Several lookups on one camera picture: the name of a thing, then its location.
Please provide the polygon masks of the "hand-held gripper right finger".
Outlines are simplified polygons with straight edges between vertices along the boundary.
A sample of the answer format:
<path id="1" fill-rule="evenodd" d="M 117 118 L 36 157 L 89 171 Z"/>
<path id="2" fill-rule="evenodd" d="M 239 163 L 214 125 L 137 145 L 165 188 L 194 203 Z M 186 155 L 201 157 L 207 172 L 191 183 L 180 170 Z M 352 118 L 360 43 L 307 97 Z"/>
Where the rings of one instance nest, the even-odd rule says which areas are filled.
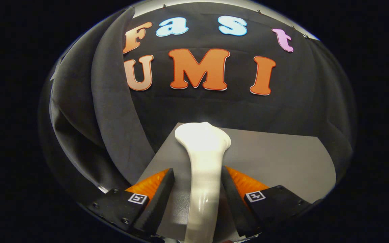
<path id="1" fill-rule="evenodd" d="M 221 169 L 221 183 L 239 236 L 252 237 L 289 225 L 317 205 L 282 185 L 266 186 L 228 166 Z"/>

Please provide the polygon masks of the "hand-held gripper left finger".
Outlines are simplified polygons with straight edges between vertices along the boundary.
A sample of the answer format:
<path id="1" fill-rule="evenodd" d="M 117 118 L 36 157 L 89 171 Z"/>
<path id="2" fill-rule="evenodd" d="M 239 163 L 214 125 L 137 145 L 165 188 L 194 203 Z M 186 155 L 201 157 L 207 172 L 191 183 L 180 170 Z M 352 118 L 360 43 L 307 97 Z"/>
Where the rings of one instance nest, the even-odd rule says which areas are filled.
<path id="1" fill-rule="evenodd" d="M 174 170 L 168 168 L 125 190 L 110 190 L 93 200 L 88 210 L 124 233 L 138 238 L 154 238 L 174 182 Z"/>

